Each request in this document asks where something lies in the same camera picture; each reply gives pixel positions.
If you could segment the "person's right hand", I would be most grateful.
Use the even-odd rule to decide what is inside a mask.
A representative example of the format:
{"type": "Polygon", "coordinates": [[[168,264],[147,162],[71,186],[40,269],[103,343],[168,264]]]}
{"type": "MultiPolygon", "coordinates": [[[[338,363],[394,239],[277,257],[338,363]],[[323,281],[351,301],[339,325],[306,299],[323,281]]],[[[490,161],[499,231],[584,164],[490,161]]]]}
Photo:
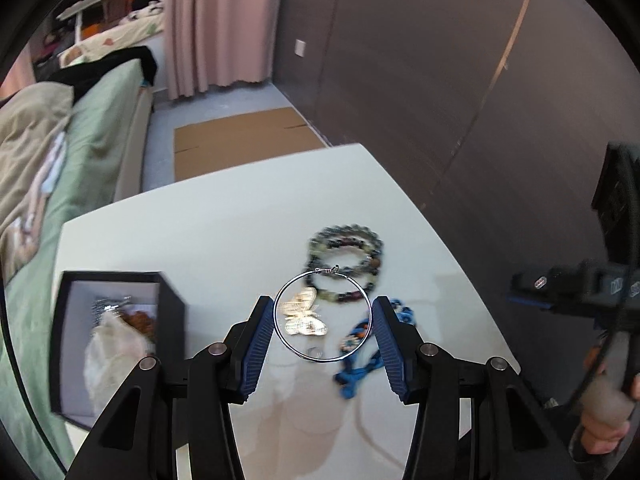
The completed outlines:
{"type": "Polygon", "coordinates": [[[629,344],[614,342],[597,366],[580,398],[579,443],[589,455],[615,452],[631,432],[631,416],[639,403],[639,374],[626,384],[629,344]]]}

